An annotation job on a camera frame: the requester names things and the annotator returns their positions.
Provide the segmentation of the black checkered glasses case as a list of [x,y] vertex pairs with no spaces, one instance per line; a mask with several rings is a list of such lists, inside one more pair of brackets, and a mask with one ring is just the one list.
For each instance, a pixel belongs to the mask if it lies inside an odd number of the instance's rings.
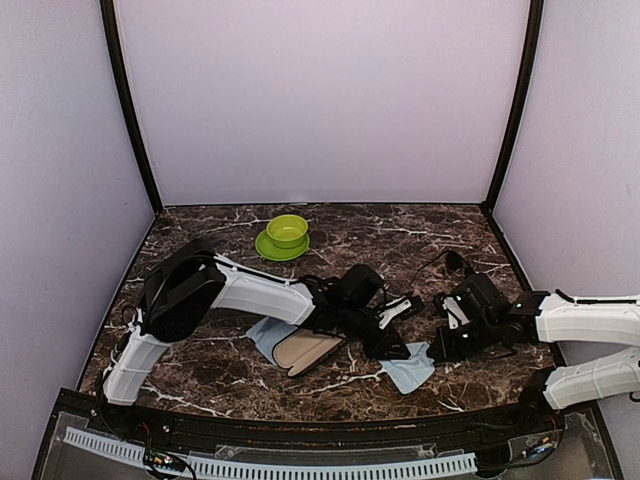
[[345,341],[341,336],[298,330],[278,342],[272,350],[272,356],[289,378],[295,378],[315,368]]

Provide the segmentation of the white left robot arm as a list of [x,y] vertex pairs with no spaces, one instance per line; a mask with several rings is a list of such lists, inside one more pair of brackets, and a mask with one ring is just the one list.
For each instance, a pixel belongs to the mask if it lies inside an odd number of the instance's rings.
[[392,322],[419,313],[424,304],[405,294],[372,305],[385,291],[382,277],[364,264],[340,277],[288,280],[218,255],[204,239],[193,240],[147,276],[128,331],[97,388],[106,399],[101,417],[120,436],[134,435],[141,415],[131,405],[147,376],[164,352],[192,335],[214,309],[262,315],[293,327],[273,352],[290,377],[311,370],[350,339],[360,341],[369,358],[406,360],[409,348]]

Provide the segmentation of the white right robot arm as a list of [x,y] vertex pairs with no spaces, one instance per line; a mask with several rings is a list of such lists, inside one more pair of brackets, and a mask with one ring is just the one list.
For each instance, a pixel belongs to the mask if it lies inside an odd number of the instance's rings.
[[467,360],[500,344],[564,341],[611,343],[622,351],[586,363],[535,372],[510,413],[521,434],[534,432],[549,413],[629,395],[639,399],[639,299],[572,297],[559,290],[524,291],[510,301],[484,273],[466,277],[436,297],[446,325],[436,331],[428,356],[437,363]]

